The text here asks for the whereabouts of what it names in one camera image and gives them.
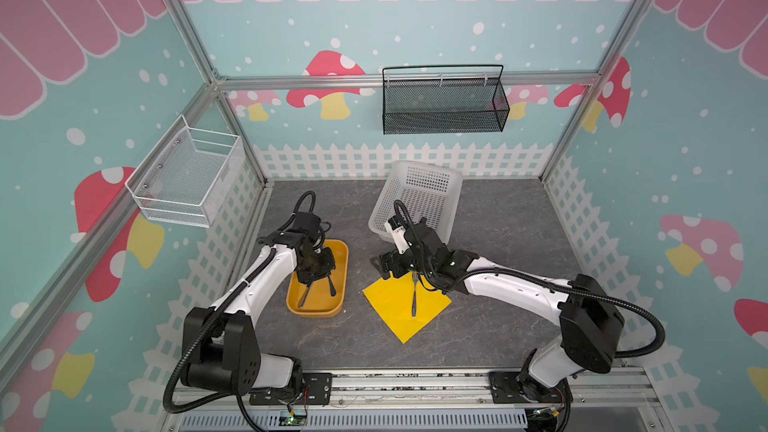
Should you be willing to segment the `yellow plastic utensil tray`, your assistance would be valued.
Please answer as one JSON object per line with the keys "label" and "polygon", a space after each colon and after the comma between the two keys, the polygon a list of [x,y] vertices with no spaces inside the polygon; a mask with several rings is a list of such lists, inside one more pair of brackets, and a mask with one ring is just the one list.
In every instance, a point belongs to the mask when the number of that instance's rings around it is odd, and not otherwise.
{"label": "yellow plastic utensil tray", "polygon": [[331,297],[327,278],[314,282],[307,301],[302,309],[298,303],[307,285],[301,284],[296,275],[293,275],[286,297],[286,306],[295,315],[308,318],[331,318],[338,315],[343,308],[346,282],[349,266],[349,248],[341,240],[332,239],[326,242],[335,258],[335,269],[330,277],[337,290],[337,295]]}

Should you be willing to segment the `silver table knife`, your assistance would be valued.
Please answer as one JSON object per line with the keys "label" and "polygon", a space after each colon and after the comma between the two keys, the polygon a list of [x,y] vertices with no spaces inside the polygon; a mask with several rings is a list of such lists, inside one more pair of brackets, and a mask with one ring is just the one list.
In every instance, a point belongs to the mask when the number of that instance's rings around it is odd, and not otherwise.
{"label": "silver table knife", "polygon": [[304,305],[305,305],[305,303],[307,301],[309,292],[311,291],[311,288],[312,288],[312,284],[310,283],[310,284],[307,285],[307,287],[306,287],[306,289],[305,289],[305,291],[304,291],[303,295],[301,296],[301,299],[300,299],[300,301],[298,303],[298,308],[299,309],[302,309],[304,307]]}

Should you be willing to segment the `white perforated plastic basket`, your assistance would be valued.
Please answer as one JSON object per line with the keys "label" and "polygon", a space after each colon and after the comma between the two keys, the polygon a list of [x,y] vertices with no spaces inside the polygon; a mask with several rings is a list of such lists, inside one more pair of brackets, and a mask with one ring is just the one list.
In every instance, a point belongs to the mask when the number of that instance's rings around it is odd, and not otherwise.
{"label": "white perforated plastic basket", "polygon": [[448,243],[462,185],[463,177],[458,171],[420,162],[393,162],[368,227],[380,239],[392,243],[384,225],[395,215],[394,201],[401,200],[415,222],[425,218],[427,225]]}

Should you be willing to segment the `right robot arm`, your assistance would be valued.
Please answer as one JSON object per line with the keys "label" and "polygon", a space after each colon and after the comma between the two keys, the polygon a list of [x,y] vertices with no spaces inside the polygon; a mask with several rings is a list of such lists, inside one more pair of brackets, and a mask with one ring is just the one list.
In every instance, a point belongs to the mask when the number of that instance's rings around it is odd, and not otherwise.
{"label": "right robot arm", "polygon": [[385,223],[396,249],[371,263],[383,279],[416,274],[418,285],[450,293],[488,297],[513,305],[559,327],[559,336],[526,357],[520,372],[502,389],[528,402],[545,402],[565,392],[567,378],[583,371],[611,371],[624,318],[593,279],[571,281],[504,268],[478,254],[451,250],[424,221]]}

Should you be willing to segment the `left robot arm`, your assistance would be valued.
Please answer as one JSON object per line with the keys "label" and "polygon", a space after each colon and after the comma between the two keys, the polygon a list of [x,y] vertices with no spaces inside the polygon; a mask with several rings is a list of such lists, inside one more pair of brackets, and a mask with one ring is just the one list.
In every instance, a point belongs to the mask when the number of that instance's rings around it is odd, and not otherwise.
{"label": "left robot arm", "polygon": [[335,269],[326,229],[310,212],[294,213],[290,223],[258,241],[254,263],[221,298],[190,310],[183,322],[183,351],[167,388],[186,387],[219,395],[243,396],[253,389],[297,389],[300,361],[263,353],[256,325],[286,278],[304,285],[326,279]]}

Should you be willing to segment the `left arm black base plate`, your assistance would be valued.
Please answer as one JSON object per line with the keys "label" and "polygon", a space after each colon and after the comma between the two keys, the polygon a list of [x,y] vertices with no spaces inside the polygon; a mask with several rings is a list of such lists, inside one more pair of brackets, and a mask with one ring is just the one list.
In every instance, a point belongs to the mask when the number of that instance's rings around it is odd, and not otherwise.
{"label": "left arm black base plate", "polygon": [[293,377],[284,388],[252,389],[248,403],[252,406],[326,406],[330,403],[333,375],[303,373]]}

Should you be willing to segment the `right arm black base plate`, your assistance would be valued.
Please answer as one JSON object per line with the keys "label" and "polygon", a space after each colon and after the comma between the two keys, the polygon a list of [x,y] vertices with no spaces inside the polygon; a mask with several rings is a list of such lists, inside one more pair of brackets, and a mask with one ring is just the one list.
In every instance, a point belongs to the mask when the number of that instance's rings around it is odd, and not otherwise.
{"label": "right arm black base plate", "polygon": [[494,404],[555,404],[564,406],[572,402],[567,382],[561,380],[555,387],[547,388],[527,373],[518,371],[491,371],[488,374]]}

